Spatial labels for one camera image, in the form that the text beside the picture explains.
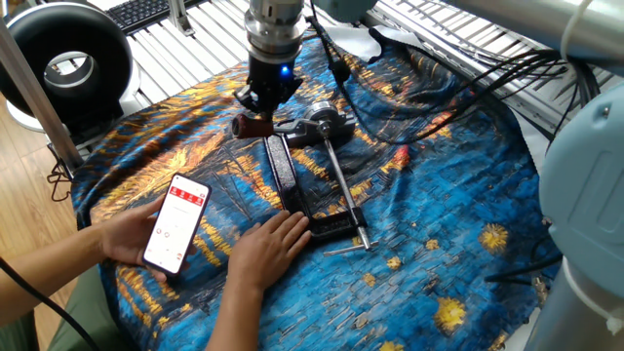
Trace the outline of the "person's left hand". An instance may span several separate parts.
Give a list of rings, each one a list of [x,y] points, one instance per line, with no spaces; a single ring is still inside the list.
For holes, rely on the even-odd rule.
[[[143,254],[165,196],[114,215],[96,225],[98,248],[105,258],[143,266]]]

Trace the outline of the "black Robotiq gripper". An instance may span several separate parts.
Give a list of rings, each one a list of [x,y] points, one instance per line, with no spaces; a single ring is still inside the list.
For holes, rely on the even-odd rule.
[[[294,60],[269,63],[250,54],[248,85],[234,97],[248,110],[271,121],[275,111],[287,103],[302,84],[294,72]]]

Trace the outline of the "person's right hand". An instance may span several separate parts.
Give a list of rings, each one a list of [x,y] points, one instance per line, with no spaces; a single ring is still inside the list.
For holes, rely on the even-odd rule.
[[[263,293],[289,269],[311,238],[303,212],[281,211],[248,230],[235,244],[225,287],[234,293]]]

